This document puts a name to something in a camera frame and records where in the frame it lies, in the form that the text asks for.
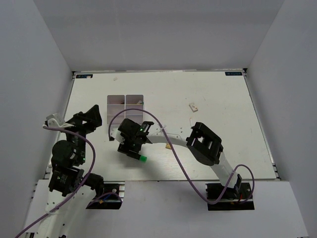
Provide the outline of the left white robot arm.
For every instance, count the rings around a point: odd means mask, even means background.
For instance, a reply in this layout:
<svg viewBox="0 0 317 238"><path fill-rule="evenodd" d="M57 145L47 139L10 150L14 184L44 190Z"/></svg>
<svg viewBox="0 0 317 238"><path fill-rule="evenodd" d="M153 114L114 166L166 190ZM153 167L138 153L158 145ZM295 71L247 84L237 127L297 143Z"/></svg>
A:
<svg viewBox="0 0 317 238"><path fill-rule="evenodd" d="M35 233L37 238L67 238L77 224L82 212L92 198L104 194L103 177L80 168L86 161L86 147L90 146L96 161L95 149L87 135L102 125L99 106L78 112L69 120L59 114L46 118L43 128L65 134L64 140L57 141L52 148L52 174L46 213L39 221Z"/></svg>

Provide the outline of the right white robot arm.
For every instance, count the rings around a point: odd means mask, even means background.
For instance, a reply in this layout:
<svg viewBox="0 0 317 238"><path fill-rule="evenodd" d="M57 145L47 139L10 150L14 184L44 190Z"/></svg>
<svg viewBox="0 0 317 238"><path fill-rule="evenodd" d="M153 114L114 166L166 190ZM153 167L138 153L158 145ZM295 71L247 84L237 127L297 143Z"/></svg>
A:
<svg viewBox="0 0 317 238"><path fill-rule="evenodd" d="M140 154L144 144L165 143L169 144L172 151L175 150L174 145L186 147L199 163L210 167L219 179L222 190L210 202L211 205L222 198L243 202L241 176L227 161L221 138L202 122L195 123L189 131L180 128L174 133L168 133L162 125L155 125L152 121L138 124L131 119L124 119L119 127L109 132L109 137L118 141L118 152L139 161L147 159Z"/></svg>

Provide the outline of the green black highlighter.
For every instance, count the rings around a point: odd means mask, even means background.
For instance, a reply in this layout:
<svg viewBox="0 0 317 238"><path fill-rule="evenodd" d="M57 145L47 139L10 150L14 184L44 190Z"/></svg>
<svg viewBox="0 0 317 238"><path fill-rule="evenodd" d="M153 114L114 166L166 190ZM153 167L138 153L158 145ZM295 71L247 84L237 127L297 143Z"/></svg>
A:
<svg viewBox="0 0 317 238"><path fill-rule="evenodd" d="M147 161L147 157L144 156L144 155L140 155L138 158L137 158L138 161L141 161L143 163L145 163Z"/></svg>

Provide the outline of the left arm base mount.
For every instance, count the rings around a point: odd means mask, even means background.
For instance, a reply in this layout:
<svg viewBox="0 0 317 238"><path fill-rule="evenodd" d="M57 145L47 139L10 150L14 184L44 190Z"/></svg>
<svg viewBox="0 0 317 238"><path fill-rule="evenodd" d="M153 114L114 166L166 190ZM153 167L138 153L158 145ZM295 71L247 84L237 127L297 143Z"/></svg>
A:
<svg viewBox="0 0 317 238"><path fill-rule="evenodd" d="M125 182L104 182L101 192L88 204L88 210L119 210L122 206Z"/></svg>

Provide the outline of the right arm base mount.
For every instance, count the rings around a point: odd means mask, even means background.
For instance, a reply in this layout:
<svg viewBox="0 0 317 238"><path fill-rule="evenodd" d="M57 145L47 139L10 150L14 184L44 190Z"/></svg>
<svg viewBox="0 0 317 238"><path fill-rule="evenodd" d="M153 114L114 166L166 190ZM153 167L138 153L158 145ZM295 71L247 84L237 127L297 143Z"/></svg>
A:
<svg viewBox="0 0 317 238"><path fill-rule="evenodd" d="M222 185L220 183L206 183L206 195L209 201L216 200L222 192ZM238 195L234 196L226 190L221 200L215 204L208 204L209 211L247 211L254 210L253 196L245 203L241 204L251 194L251 186L248 182L241 183Z"/></svg>

